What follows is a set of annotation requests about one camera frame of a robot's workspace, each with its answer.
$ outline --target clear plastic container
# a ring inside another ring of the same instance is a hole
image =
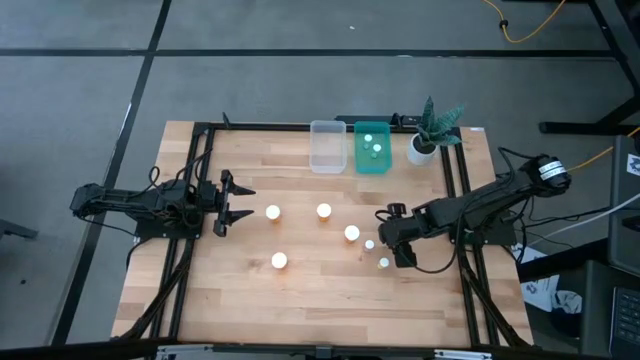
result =
[[[311,122],[309,166],[317,174],[339,174],[347,167],[347,125],[344,121]]]

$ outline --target wooden tabletop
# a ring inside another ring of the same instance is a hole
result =
[[[161,181],[184,166],[193,124],[167,123],[156,162]],[[494,181],[484,130],[461,132],[472,189]],[[383,256],[393,259],[378,240],[376,210],[391,202],[413,207],[446,197],[439,152],[426,167],[411,165],[406,156],[409,138],[392,135],[393,167],[383,176],[356,174],[352,155],[346,170],[332,175],[311,172],[308,132],[216,131],[209,178],[218,180],[220,171],[229,169],[238,185],[257,192],[231,197],[231,209],[255,213],[229,228],[225,238],[212,232],[216,215],[207,216],[203,236],[196,241],[178,339],[469,346],[457,263],[437,275],[376,266]],[[352,144],[353,135],[347,134],[347,139]],[[453,149],[450,153],[459,195]],[[320,203],[332,207],[326,223],[316,215]],[[271,204],[282,211],[277,224],[265,216]],[[344,241],[347,225],[360,228],[355,244]],[[365,253],[362,247],[368,239],[376,248]],[[155,296],[167,243],[153,239],[134,252],[113,335],[128,330]],[[453,250],[446,235],[412,245],[419,264],[427,269],[442,267]],[[289,259],[284,270],[271,266],[276,252]],[[493,300],[520,336],[531,342],[513,259],[494,246],[485,247],[484,256]],[[172,308],[170,298],[161,334],[168,332]],[[487,342],[481,309],[476,299],[481,339]]]

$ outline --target white tape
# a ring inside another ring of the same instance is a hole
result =
[[[555,169],[557,167],[562,166],[562,163],[560,163],[560,161],[554,161],[554,162],[550,162],[545,166],[542,166],[538,169],[538,171],[540,171],[540,174],[544,174],[549,170]]]
[[[542,180],[547,180],[550,177],[554,177],[556,175],[560,175],[560,174],[565,173],[565,172],[567,172],[567,170],[565,170],[564,166],[563,166],[563,167],[555,168],[555,169],[553,169],[551,171],[547,171],[546,173],[540,175],[540,178]]]

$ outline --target green container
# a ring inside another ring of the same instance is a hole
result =
[[[384,174],[391,168],[391,129],[389,124],[358,121],[353,127],[353,138],[357,172],[360,174]]]

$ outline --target robotic arm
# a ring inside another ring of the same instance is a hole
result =
[[[170,180],[143,191],[106,189],[97,184],[78,188],[71,202],[74,216],[84,219],[105,211],[127,214],[136,220],[136,235],[144,242],[150,238],[198,238],[204,215],[218,213],[213,232],[227,235],[227,226],[253,213],[253,210],[229,210],[229,194],[252,195],[255,191],[233,182],[229,170],[223,170],[218,187],[211,181],[199,188],[185,180]]]
[[[376,212],[376,216],[380,213],[389,215],[386,220],[381,219],[383,223],[378,227],[378,235],[380,241],[393,251],[396,266],[416,267],[418,262],[411,249],[411,241],[456,229],[453,238],[454,254],[458,256],[464,280],[473,289],[507,343],[510,346],[529,347],[500,313],[473,272],[464,247],[467,240],[461,236],[460,229],[464,227],[484,238],[483,232],[518,219],[506,212],[511,206],[533,196],[551,197],[563,194],[570,184],[571,177],[557,158],[539,155],[529,158],[518,171],[511,171],[507,178],[461,197],[437,199],[420,205],[411,210],[409,217],[403,217],[406,214],[404,204],[389,204],[387,210]]]

